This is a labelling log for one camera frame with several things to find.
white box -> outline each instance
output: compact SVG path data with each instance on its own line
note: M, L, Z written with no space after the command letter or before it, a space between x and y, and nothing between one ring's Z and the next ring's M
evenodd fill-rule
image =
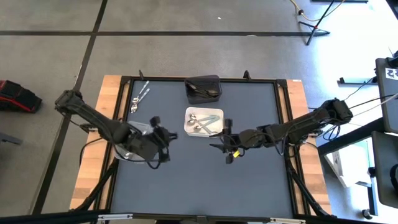
M185 111L185 119L184 119L184 130L189 136L196 136L196 137L209 137L208 134L203 128L199 131L195 131L195 125L188 125L188 121L190 120L190 115L194 114L197 119L202 119L207 116L216 115L219 116L219 120L215 121L212 124L206 126L209 130L213 131L213 134L217 134L223 131L224 128L224 112L220 109L213 109L213 108L196 108L196 107L188 107Z

white label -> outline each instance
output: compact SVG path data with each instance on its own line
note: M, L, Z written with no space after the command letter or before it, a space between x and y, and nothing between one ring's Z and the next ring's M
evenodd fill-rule
M398 70L392 68L386 68L386 78L398 80Z

floor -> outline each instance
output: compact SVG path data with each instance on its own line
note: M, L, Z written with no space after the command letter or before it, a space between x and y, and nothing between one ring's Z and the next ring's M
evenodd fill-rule
M0 79L20 83L43 98L43 107L36 114L0 112L0 131L24 140L22 146L1 144L2 217L32 210L62 120L53 103L63 90L73 88L77 77L83 78L83 99L94 106L106 74L137 75L141 69L148 76L241 77L249 70L254 78L303 80L308 105L318 106L330 98L344 98L357 88L339 86L339 77L370 78L374 60L398 50L394 41L398 29L392 28L398 21L386 2L376 0L344 3L321 24L331 34L315 38L308 47L302 37L98 36L90 40L87 35L13 32L307 31L297 24L302 19L295 16L289 0L113 0L97 21L101 3L0 1ZM309 0L297 3L311 18L320 17L328 5ZM351 99L353 103L377 94L377 89L365 89ZM85 141L83 131L69 126L43 212L68 209ZM366 189L343 189L329 171L325 166L333 213L362 220L356 214L367 206L363 202Z

